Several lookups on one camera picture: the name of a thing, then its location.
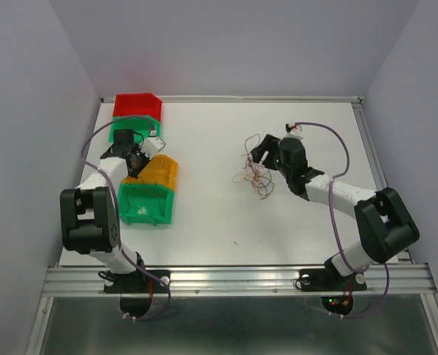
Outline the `aluminium front rail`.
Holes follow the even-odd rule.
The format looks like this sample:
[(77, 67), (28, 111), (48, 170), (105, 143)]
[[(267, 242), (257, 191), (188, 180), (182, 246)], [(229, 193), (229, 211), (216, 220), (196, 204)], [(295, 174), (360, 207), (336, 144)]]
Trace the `aluminium front rail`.
[[(295, 287), (301, 266), (171, 267), (172, 297), (305, 297)], [(106, 297), (99, 267), (49, 268), (43, 297)], [(391, 264), (389, 295), (435, 294), (437, 287), (427, 265)]]

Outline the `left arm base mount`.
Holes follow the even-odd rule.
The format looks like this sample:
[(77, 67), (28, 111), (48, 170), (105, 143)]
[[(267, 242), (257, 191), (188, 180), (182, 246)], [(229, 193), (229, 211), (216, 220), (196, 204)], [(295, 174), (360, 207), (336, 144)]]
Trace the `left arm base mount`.
[(129, 274), (113, 274), (99, 271), (104, 281), (105, 294), (118, 295), (122, 317), (133, 322), (146, 322), (160, 318), (169, 306), (171, 297), (164, 285), (134, 271)]

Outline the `aluminium right side rail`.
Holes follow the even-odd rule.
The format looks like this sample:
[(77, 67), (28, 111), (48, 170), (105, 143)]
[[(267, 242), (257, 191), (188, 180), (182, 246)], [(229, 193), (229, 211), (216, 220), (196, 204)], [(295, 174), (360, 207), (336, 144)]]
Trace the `aluminium right side rail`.
[[(352, 103), (351, 107), (365, 148), (365, 153), (368, 158), (368, 162), (371, 168), (371, 173), (374, 178), (375, 185), (377, 187), (377, 191), (382, 190), (388, 187), (388, 182), (386, 180), (385, 173), (380, 163), (380, 159), (377, 154), (377, 149), (374, 145), (374, 141), (371, 136), (367, 120), (365, 118), (363, 105), (359, 103)], [(412, 220), (412, 217), (406, 205), (403, 202), (401, 204), (402, 206), (405, 207), (405, 212), (407, 212), (406, 214), (408, 215), (407, 219)], [(408, 250), (408, 246), (406, 246), (402, 251), (400, 251), (396, 255), (396, 257), (398, 259), (399, 264), (414, 264), (414, 259), (411, 257), (410, 251)]]

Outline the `aluminium rail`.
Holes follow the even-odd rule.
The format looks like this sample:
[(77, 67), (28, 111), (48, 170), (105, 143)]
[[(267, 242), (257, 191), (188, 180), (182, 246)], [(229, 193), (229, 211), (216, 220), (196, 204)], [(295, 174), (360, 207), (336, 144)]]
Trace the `aluminium rail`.
[[(352, 103), (351, 107), (365, 148), (365, 153), (368, 158), (368, 162), (371, 168), (371, 173), (374, 178), (375, 185), (377, 187), (377, 191), (382, 190), (388, 187), (388, 182), (386, 180), (385, 173), (380, 163), (380, 159), (377, 154), (377, 149), (374, 145), (374, 141), (371, 136), (367, 120), (365, 118), (363, 105), (359, 103)], [(408, 215), (407, 219), (412, 220), (412, 217), (406, 205), (403, 202), (401, 204), (402, 206), (405, 207), (405, 212), (407, 212), (406, 214)], [(408, 246), (406, 246), (402, 251), (400, 251), (396, 255), (396, 257), (398, 259), (399, 264), (414, 264), (414, 259), (411, 257), (410, 251), (408, 250)]]
[(360, 96), (159, 95), (163, 103), (345, 103), (361, 104)]
[[(171, 267), (172, 297), (305, 297), (295, 287), (301, 266)], [(99, 267), (49, 268), (43, 297), (106, 297)], [(437, 287), (427, 265), (391, 264), (389, 295), (435, 294)]]

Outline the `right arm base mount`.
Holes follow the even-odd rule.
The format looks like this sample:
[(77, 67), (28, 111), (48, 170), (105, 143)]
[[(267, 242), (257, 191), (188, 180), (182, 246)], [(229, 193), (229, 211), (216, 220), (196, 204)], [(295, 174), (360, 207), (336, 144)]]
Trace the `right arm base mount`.
[(340, 317), (350, 315), (354, 307), (354, 292), (367, 290), (363, 274), (351, 272), (342, 276), (330, 259), (324, 262), (322, 268), (302, 269), (294, 287), (303, 292), (338, 292), (339, 295), (322, 296), (321, 302), (327, 312)]

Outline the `aluminium back rail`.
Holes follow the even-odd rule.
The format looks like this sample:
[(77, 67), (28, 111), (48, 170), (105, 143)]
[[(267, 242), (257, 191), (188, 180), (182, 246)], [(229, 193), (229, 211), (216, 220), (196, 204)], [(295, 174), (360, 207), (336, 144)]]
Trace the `aluminium back rail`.
[(163, 103), (345, 103), (361, 104), (360, 96), (159, 95)]

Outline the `green plastic bin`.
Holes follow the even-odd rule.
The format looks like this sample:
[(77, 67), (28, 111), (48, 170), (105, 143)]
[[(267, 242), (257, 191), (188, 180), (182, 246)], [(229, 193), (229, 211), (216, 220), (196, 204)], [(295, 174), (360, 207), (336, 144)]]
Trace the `green plastic bin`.
[(119, 129), (131, 129), (134, 133), (135, 142), (140, 144), (144, 138), (161, 136), (161, 122), (152, 116), (131, 116), (128, 118), (115, 117), (109, 130), (108, 141), (114, 141), (114, 131)]
[(127, 225), (172, 222), (175, 192), (157, 185), (122, 183), (118, 190), (120, 219)]

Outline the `far green plastic bin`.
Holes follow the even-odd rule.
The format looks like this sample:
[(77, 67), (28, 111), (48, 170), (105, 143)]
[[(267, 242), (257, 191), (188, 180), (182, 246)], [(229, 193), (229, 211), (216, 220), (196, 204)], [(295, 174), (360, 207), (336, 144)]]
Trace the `far green plastic bin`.
[(131, 129), (134, 133), (135, 142), (140, 144), (144, 138), (161, 136), (161, 122), (152, 116), (131, 116), (128, 118), (115, 117), (109, 130), (108, 141), (114, 141), (114, 131), (119, 129)]

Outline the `red plastic bin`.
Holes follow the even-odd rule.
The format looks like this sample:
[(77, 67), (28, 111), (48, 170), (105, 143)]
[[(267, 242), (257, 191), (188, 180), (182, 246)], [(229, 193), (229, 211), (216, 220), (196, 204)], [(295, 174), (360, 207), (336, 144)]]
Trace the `red plastic bin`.
[(148, 115), (161, 122), (163, 102), (152, 93), (117, 94), (113, 117)]

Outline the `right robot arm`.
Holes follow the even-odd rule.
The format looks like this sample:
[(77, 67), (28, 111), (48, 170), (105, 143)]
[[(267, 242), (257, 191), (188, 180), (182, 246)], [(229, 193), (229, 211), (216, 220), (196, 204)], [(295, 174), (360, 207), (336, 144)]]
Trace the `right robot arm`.
[(267, 135), (251, 154), (255, 163), (279, 171), (294, 195), (328, 206), (334, 233), (338, 233), (336, 210), (356, 221), (360, 240), (346, 248), (337, 240), (338, 252), (323, 269), (323, 282), (330, 288), (340, 288), (349, 275), (373, 263), (386, 263), (420, 238), (395, 189), (374, 191), (338, 182), (308, 164), (305, 147), (297, 138)]

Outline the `near green plastic bin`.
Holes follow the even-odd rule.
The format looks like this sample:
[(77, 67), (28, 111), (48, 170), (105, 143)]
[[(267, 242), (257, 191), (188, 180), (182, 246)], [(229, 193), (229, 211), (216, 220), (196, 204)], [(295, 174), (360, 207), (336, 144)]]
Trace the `near green plastic bin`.
[(172, 222), (175, 192), (157, 185), (122, 183), (118, 190), (120, 219), (127, 225)]

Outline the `yellow plastic bin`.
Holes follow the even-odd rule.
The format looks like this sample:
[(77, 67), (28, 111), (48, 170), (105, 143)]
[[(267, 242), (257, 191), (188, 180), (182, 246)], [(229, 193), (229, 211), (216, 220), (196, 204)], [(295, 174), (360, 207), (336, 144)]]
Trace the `yellow plastic bin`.
[(137, 177), (126, 177), (122, 183), (157, 185), (175, 191), (178, 167), (178, 162), (168, 155), (156, 155)]

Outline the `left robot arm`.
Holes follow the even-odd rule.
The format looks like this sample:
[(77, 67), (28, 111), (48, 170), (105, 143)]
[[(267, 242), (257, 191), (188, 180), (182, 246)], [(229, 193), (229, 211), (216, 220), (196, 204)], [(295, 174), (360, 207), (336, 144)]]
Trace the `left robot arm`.
[(147, 274), (141, 256), (121, 241), (117, 192), (124, 178), (136, 178), (165, 147), (159, 137), (138, 143), (135, 136), (131, 129), (116, 130), (97, 165), (84, 161), (94, 169), (91, 175), (60, 194), (63, 247), (104, 264), (104, 280), (122, 282), (130, 291), (140, 291)]

